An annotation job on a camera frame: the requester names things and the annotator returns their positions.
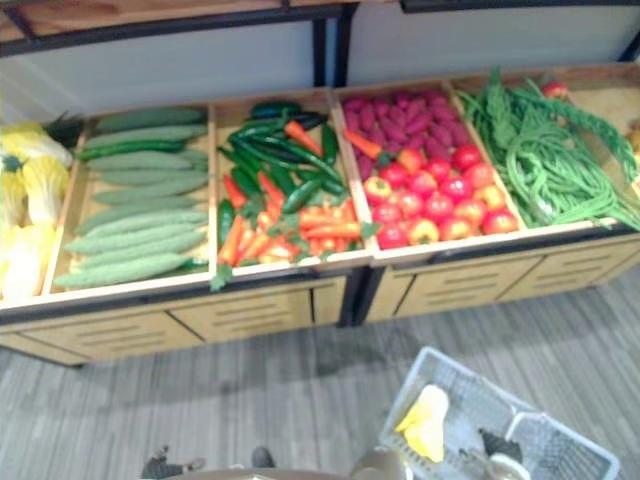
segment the cucumber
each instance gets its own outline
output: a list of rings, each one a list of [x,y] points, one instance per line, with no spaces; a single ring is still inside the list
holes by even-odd
[[[175,253],[150,255],[61,275],[54,283],[62,288],[90,288],[134,282],[175,270],[188,260],[186,255]]]
[[[156,227],[172,223],[189,223],[194,226],[205,225],[209,218],[207,212],[201,210],[175,209],[158,210],[157,212],[141,213],[127,218],[121,218],[115,222],[107,223],[91,230],[86,238],[127,233],[144,228]]]
[[[204,111],[195,108],[143,108],[104,117],[96,125],[96,130],[100,132],[119,132],[134,128],[184,125],[200,122],[203,119]]]
[[[100,180],[112,185],[150,185],[185,178],[207,178],[207,173],[195,170],[109,170]]]
[[[92,170],[190,170],[191,162],[180,155],[145,150],[96,158],[87,163]]]
[[[108,237],[83,237],[74,240],[64,247],[65,250],[73,253],[94,255],[96,253],[109,252],[119,248],[133,247],[150,242],[158,242],[165,238],[184,233],[192,228],[188,223],[175,223],[173,225],[163,225],[161,227],[145,228],[131,233],[109,235]]]
[[[182,193],[192,192],[206,185],[207,178],[185,178],[154,183],[145,187],[128,188],[126,190],[113,190],[100,192],[91,198],[98,203],[107,205],[120,205],[129,202],[138,202],[149,198],[170,197]]]
[[[170,125],[166,127],[140,128],[125,132],[108,133],[90,138],[84,144],[84,148],[104,147],[124,142],[143,142],[148,140],[167,140],[178,142],[199,137],[207,133],[205,125]]]
[[[84,235],[105,223],[120,220],[131,215],[143,212],[153,212],[167,208],[188,208],[198,203],[198,200],[190,197],[163,197],[146,200],[144,203],[136,205],[122,205],[110,208],[103,212],[96,213],[85,220],[74,230],[76,235]]]
[[[121,248],[112,252],[104,252],[99,255],[88,257],[80,269],[95,268],[111,263],[124,262],[148,255],[159,253],[182,253],[191,250],[193,247],[202,243],[206,237],[204,232],[184,232],[178,235],[149,243],[147,245],[136,245],[129,248]]]

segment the red tomato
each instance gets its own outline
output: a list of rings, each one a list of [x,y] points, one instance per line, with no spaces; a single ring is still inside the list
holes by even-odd
[[[453,202],[440,192],[431,195],[425,202],[422,215],[436,223],[442,222],[453,213]]]
[[[468,179],[473,188],[478,189],[493,183],[493,167],[488,163],[476,163],[464,171],[464,178]]]
[[[424,206],[422,199],[413,192],[400,194],[400,210],[405,219],[415,218],[420,215]]]
[[[407,232],[398,225],[383,225],[376,238],[380,248],[399,248],[407,246]]]
[[[449,178],[440,184],[440,192],[458,203],[473,196],[473,185],[464,177]]]
[[[518,230],[518,220],[506,209],[489,212],[482,222],[482,232],[485,235],[492,233],[509,233]]]
[[[380,177],[389,182],[391,188],[396,189],[404,185],[409,178],[409,172],[397,163],[392,163],[380,169]]]
[[[453,152],[453,166],[461,172],[480,162],[482,162],[482,155],[475,145],[463,145]]]
[[[373,221],[383,225],[402,220],[402,211],[397,205],[385,203],[373,209]]]
[[[409,190],[422,198],[429,198],[438,189],[438,182],[429,172],[418,172],[409,180]]]
[[[458,203],[453,210],[453,214],[456,217],[464,218],[474,230],[477,230],[487,214],[487,206],[480,200],[469,198]]]
[[[473,235],[473,227],[464,218],[449,217],[440,224],[440,240],[460,240]]]
[[[451,163],[445,158],[434,157],[427,162],[424,170],[429,172],[436,182],[440,183],[446,178],[449,178],[449,172],[451,171]]]

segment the person's foot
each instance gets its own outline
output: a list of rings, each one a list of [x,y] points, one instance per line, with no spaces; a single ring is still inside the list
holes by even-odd
[[[205,463],[204,458],[194,458],[190,462],[185,463],[183,468],[185,472],[197,472],[204,468]]]
[[[276,468],[271,452],[265,447],[256,448],[251,454],[251,466],[253,468]]]

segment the yellow item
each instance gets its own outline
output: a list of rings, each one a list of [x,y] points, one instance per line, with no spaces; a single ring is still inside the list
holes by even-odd
[[[24,217],[24,197],[27,196],[22,173],[0,173],[0,195],[2,195],[2,219],[4,228],[19,225]]]
[[[0,256],[4,300],[24,300],[40,293],[55,230],[49,226],[14,227],[5,235]]]
[[[396,427],[409,447],[433,463],[444,460],[444,417],[449,397],[435,385],[424,387],[420,396]]]
[[[40,157],[22,167],[29,218],[34,225],[54,225],[60,215],[69,172],[53,157]]]

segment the wooden produce bin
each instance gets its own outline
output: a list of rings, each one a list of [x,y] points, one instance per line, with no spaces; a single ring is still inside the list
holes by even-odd
[[[305,108],[328,114],[334,105],[327,90],[273,97],[299,101]],[[208,241],[191,252],[209,260],[199,271],[100,288],[60,289],[53,279],[75,268],[81,258],[64,250],[76,226],[100,207],[91,195],[112,188],[101,183],[81,162],[73,167],[64,204],[56,253],[43,295],[25,302],[0,303],[0,346],[63,365],[158,353],[211,342],[231,341],[315,325],[349,323],[352,301],[371,254],[365,249],[316,258],[298,265],[255,265],[234,269],[222,290],[211,293],[216,270],[216,205],[229,162],[216,152],[238,128],[251,106],[269,97],[223,100],[203,105],[208,135],[189,145],[209,158],[209,184],[193,192],[209,212]],[[351,172],[338,168],[346,184]]]
[[[621,69],[621,72],[626,72],[621,75],[635,79],[635,76],[629,77],[628,70]],[[571,68],[558,69],[558,78],[562,79],[560,73],[571,75],[575,72]],[[552,79],[555,74],[553,69],[507,72],[503,74],[503,81],[508,85],[520,84],[524,76],[543,81]],[[605,80],[607,75],[601,73],[599,77]],[[454,91],[474,92],[483,88],[487,80],[488,74],[485,73],[338,89],[335,95],[338,102],[342,103],[361,95],[378,96],[400,90],[420,92],[439,88],[450,95],[451,104],[462,112],[462,104]],[[606,87],[607,84],[602,82],[600,85]],[[574,92],[571,100],[579,105],[575,97]],[[340,120],[344,122],[344,112],[341,113]],[[468,122],[465,124],[473,142],[481,147],[485,160],[490,161],[474,127]],[[347,160],[355,162],[353,148],[346,140],[343,142],[344,150],[348,153]],[[603,170],[614,181],[619,181],[622,178],[621,169],[610,152],[595,141],[589,146],[600,160]],[[504,189],[499,178],[496,184]],[[356,198],[363,197],[364,192]],[[513,202],[508,201],[507,204],[512,212],[516,211]],[[359,214],[369,220],[371,213],[366,201],[359,202],[358,207]],[[356,324],[490,304],[601,283],[640,260],[640,235],[614,219],[604,219],[602,226],[584,221],[540,228],[527,228],[521,221],[520,230],[508,234],[391,250],[380,250],[374,243],[373,249],[374,259],[367,276],[369,280],[361,288],[360,304],[354,315]]]

